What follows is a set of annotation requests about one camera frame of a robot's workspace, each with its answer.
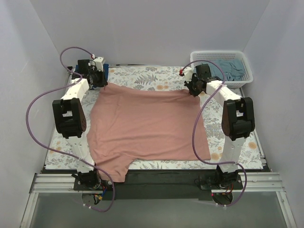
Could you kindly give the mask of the pink t shirt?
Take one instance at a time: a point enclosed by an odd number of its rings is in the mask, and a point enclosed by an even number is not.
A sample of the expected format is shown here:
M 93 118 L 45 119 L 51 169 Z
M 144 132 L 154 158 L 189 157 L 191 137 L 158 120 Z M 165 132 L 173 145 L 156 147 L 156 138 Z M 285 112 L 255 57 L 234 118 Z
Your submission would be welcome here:
M 210 159 L 200 99 L 187 90 L 141 91 L 109 83 L 90 113 L 87 141 L 103 180 L 124 182 L 137 160 Z

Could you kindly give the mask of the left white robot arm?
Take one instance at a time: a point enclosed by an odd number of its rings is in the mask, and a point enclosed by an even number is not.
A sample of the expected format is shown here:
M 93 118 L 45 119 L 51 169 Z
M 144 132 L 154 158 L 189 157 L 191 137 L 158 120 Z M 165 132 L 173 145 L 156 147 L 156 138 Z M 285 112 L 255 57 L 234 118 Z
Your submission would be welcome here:
M 65 94 L 52 103 L 56 130 L 72 147 L 72 154 L 77 157 L 77 175 L 80 185 L 90 190 L 101 186 L 101 178 L 93 161 L 86 138 L 86 118 L 81 101 L 92 87 L 103 87 L 107 83 L 102 62 L 98 60 L 78 60 L 77 68 L 72 73 L 73 84 Z

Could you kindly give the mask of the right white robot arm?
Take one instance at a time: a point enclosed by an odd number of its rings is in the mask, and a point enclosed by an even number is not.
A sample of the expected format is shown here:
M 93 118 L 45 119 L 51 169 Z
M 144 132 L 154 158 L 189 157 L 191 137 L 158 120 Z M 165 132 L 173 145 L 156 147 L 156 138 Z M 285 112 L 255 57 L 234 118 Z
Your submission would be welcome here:
M 238 162 L 241 149 L 255 129 L 253 100 L 235 94 L 225 85 L 224 79 L 212 76 L 209 64 L 210 61 L 206 61 L 197 65 L 195 70 L 185 66 L 179 72 L 193 97 L 204 92 L 223 108 L 221 128 L 225 142 L 222 157 L 214 163 L 215 172 L 204 174 L 196 179 L 196 183 L 202 190 L 210 190 L 212 187 L 231 190 L 233 184 L 239 181 L 238 169 L 243 167 Z

